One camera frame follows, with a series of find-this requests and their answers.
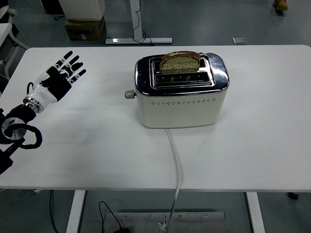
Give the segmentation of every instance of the table leg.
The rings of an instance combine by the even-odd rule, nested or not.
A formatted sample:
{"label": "table leg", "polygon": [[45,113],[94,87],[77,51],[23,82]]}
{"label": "table leg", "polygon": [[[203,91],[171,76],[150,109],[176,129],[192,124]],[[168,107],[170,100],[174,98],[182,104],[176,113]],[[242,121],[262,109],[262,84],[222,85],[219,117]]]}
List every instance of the table leg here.
{"label": "table leg", "polygon": [[265,233],[257,193],[247,192],[246,197],[248,202],[249,214],[251,216],[253,232]]}
{"label": "table leg", "polygon": [[132,22],[133,22],[133,38],[114,38],[106,39],[106,44],[171,44],[172,38],[142,38],[141,29],[141,17],[140,17],[140,5],[139,0],[130,0],[131,12],[132,12]]}
{"label": "table leg", "polygon": [[78,233],[86,190],[76,190],[72,201],[66,233]]}

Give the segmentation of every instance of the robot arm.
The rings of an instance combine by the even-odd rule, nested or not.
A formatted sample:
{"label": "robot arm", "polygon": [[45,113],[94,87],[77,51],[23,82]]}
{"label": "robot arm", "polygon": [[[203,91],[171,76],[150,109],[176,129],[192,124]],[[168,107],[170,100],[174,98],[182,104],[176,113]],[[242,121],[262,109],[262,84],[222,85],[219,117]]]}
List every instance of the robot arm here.
{"label": "robot arm", "polygon": [[[27,123],[33,120],[37,113],[46,109],[50,103],[60,101],[72,85],[86,72],[83,69],[76,74],[76,71],[83,65],[83,63],[76,62],[79,56],[75,56],[66,63],[72,54],[72,51],[68,52],[36,80],[33,91],[26,95],[23,104],[12,109],[6,116],[0,109],[0,144],[13,143],[6,151],[0,150],[0,174],[12,165],[13,161],[9,157],[19,147],[35,149],[41,145],[40,131],[34,126],[27,125]],[[25,141],[23,137],[27,130],[36,135],[37,142],[33,145],[22,144]]]}

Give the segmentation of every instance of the floor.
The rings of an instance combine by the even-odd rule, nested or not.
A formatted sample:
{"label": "floor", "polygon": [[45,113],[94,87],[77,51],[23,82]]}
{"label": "floor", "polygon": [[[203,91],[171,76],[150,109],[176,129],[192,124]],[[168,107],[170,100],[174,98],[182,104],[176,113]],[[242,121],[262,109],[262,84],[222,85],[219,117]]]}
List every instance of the floor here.
{"label": "floor", "polygon": [[[172,37],[173,46],[233,45],[232,37],[243,36],[248,45],[304,44],[311,46],[311,1],[288,0],[289,10],[277,12],[273,0],[141,0],[142,28],[150,37]],[[100,40],[71,41],[65,18],[54,20],[40,0],[9,0],[17,10],[14,23],[18,39],[29,47],[101,47],[106,38],[130,38],[133,34],[128,0],[106,0],[106,28]],[[24,51],[12,64],[13,74]],[[0,91],[7,80],[0,76]],[[53,216],[58,232],[66,231],[73,190],[55,190]],[[104,200],[115,212],[167,211],[173,192],[88,191],[79,232],[100,232],[98,203]],[[311,232],[311,194],[298,200],[287,193],[258,193],[267,233]],[[50,191],[5,190],[0,192],[1,233],[52,233]],[[177,210],[222,211],[230,233],[252,232],[244,193],[194,193],[182,191]]]}

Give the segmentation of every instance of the toaster knob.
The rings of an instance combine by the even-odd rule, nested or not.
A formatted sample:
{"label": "toaster knob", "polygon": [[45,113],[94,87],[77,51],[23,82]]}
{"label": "toaster knob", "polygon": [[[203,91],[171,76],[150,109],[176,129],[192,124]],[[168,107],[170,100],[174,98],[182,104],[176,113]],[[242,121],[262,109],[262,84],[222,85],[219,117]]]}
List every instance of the toaster knob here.
{"label": "toaster knob", "polygon": [[126,99],[134,99],[136,96],[136,92],[134,90],[126,91],[124,94]]}

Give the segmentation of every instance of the black cable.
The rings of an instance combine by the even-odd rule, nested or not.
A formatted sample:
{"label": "black cable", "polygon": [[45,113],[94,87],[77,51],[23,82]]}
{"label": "black cable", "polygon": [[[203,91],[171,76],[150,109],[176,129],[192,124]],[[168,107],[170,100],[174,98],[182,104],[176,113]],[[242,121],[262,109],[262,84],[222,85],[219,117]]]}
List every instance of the black cable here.
{"label": "black cable", "polygon": [[27,90],[26,90],[27,94],[29,94],[29,92],[30,92],[30,90],[29,90],[30,86],[32,86],[32,88],[34,89],[34,84],[32,82],[28,83]]}
{"label": "black cable", "polygon": [[104,202],[103,200],[99,202],[98,204],[98,208],[99,208],[99,212],[101,213],[101,217],[102,217],[102,233],[104,233],[104,218],[103,218],[103,214],[102,214],[102,211],[101,211],[101,203],[104,203],[108,210],[110,211],[110,213],[112,214],[112,216],[116,219],[116,221],[118,222],[119,226],[120,226],[120,230],[122,229],[122,226],[119,222],[119,220],[117,219],[117,217],[113,214],[113,212],[111,211],[111,209],[109,208],[109,206],[106,204],[106,202]]}
{"label": "black cable", "polygon": [[142,38],[143,38],[143,41],[142,41],[142,42],[137,41],[137,40],[134,39],[134,31],[139,27],[140,18],[139,18],[138,13],[140,12],[140,9],[141,9],[141,2],[140,2],[140,0],[139,0],[139,10],[138,10],[138,11],[135,11],[135,12],[136,12],[136,15],[137,15],[137,18],[138,18],[138,25],[137,25],[137,27],[135,27],[135,28],[133,29],[133,36],[132,36],[132,39],[133,39],[134,41],[136,41],[137,43],[143,44],[144,41],[145,41],[145,39],[146,39],[147,37],[149,37],[149,39],[150,39],[150,46],[151,46],[151,45],[152,45],[151,37],[150,37],[144,30],[141,30],[142,32],[144,32],[144,33],[142,34]]}
{"label": "black cable", "polygon": [[9,126],[6,130],[4,130],[4,134],[8,137],[11,137],[13,135],[13,131],[17,129],[24,129],[29,130],[35,134],[36,142],[34,144],[28,144],[28,145],[20,145],[19,147],[25,150],[28,149],[37,149],[42,144],[42,134],[38,128],[35,126],[27,125],[27,124],[14,124]]}
{"label": "black cable", "polygon": [[54,219],[53,219],[53,214],[52,214],[52,208],[51,208],[51,205],[52,205],[52,196],[53,196],[53,190],[51,190],[51,194],[50,194],[50,217],[51,217],[51,222],[52,222],[52,225],[53,225],[53,228],[55,230],[56,233],[58,233],[57,229],[56,229],[56,226],[54,224]]}
{"label": "black cable", "polygon": [[56,21],[58,21],[61,18],[65,17],[65,15],[63,15],[63,16],[54,16],[53,14],[52,14],[52,16],[53,16],[54,20],[56,20]]}

